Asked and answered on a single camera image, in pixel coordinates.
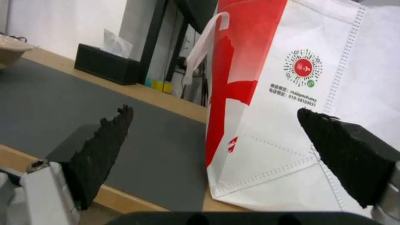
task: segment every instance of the black rubber gripper pad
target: black rubber gripper pad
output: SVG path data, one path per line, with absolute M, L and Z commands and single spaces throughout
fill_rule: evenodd
M 75 205 L 87 209 L 106 180 L 133 119 L 124 105 L 111 121 L 78 128 L 46 158 L 61 164 Z
M 400 153 L 360 125 L 305 108 L 298 110 L 297 117 L 344 189 L 363 208 L 375 205 Z

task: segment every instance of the phone number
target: phone number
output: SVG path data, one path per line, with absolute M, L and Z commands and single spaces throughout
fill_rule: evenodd
M 300 97 L 297 97 L 297 96 L 294 96 L 294 95 L 291 95 L 291 94 L 289 95 L 289 99 L 293 99 L 295 101 L 302 102 L 302 103 L 307 104 L 309 106 L 315 106 L 314 102 L 308 101 L 308 100 L 306 100 L 304 98 L 300 98 Z

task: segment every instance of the black tissue box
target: black tissue box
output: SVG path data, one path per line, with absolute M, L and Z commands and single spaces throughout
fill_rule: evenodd
M 136 84 L 143 73 L 140 62 L 85 44 L 78 46 L 74 67 L 121 85 Z

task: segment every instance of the red and white bag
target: red and white bag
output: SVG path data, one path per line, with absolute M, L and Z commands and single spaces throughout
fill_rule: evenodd
M 339 116 L 400 149 L 400 10 L 350 0 L 220 0 L 218 11 L 184 77 L 190 84 L 214 44 L 206 135 L 213 198 L 253 210 L 365 214 L 296 113 Z

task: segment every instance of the black monitor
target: black monitor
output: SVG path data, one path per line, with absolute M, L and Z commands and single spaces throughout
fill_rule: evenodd
M 203 32 L 217 6 L 217 0 L 175 0 L 175 3 L 198 33 Z

